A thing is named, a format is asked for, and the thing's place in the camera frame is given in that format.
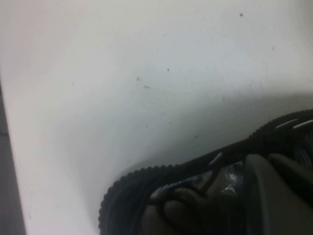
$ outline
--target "white backdrop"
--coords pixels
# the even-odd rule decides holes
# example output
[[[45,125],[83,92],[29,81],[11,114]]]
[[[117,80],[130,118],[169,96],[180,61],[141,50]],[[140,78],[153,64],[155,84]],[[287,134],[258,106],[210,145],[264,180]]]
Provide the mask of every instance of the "white backdrop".
[[[313,107],[310,2],[2,0],[0,77],[28,234],[96,235],[122,174]]]

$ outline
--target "rubber sole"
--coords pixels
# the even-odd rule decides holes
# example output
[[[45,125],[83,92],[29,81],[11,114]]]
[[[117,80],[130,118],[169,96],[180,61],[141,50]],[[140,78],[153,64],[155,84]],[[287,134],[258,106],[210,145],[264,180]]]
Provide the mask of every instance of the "rubber sole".
[[[276,118],[258,130],[256,130],[252,135],[250,135],[245,140],[235,143],[233,145],[227,146],[226,148],[233,148],[236,145],[243,145],[250,140],[261,138],[265,136],[272,136],[277,131],[284,133],[292,132],[296,125],[308,122],[313,119],[313,110],[306,110],[287,114],[285,116]],[[216,151],[211,152],[210,154],[216,154],[219,151],[223,151],[222,148]],[[133,223],[128,221],[128,218],[132,218],[133,211],[136,210],[136,206],[140,204],[140,197],[138,200],[132,201],[134,198],[138,197],[138,189],[142,188],[143,185],[148,185],[147,182],[155,182],[164,175],[166,172],[174,171],[179,169],[182,165],[186,166],[191,162],[196,161],[192,160],[185,164],[176,165],[176,166],[155,166],[149,168],[142,168],[141,170],[136,170],[135,172],[129,173],[127,176],[121,177],[120,180],[116,181],[112,187],[108,189],[104,199],[101,202],[101,208],[99,210],[99,229],[101,235],[130,235],[130,230]],[[111,230],[116,230],[116,233],[110,233]]]

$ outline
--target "black shoe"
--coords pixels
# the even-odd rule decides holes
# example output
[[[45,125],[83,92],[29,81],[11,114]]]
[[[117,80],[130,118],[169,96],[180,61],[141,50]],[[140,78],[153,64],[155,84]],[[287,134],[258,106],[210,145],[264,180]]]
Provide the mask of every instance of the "black shoe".
[[[277,118],[245,140],[184,164],[149,167],[122,177],[101,203],[100,233],[246,234],[244,162],[250,154],[267,158],[272,153],[312,168],[313,110]]]

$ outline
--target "white table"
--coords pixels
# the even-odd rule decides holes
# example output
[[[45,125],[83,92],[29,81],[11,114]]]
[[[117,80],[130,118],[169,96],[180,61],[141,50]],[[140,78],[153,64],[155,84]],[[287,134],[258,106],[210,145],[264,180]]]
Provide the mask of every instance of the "white table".
[[[96,235],[102,197],[122,174],[313,107],[310,2],[1,1],[1,85],[27,233]]]

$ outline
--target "white surface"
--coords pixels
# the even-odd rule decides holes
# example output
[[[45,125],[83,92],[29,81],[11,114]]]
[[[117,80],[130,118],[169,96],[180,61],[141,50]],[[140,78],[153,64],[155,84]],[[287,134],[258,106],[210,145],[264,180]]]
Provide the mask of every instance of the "white surface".
[[[312,10],[310,0],[1,1],[28,234],[98,234],[103,194],[122,174],[313,107]]]

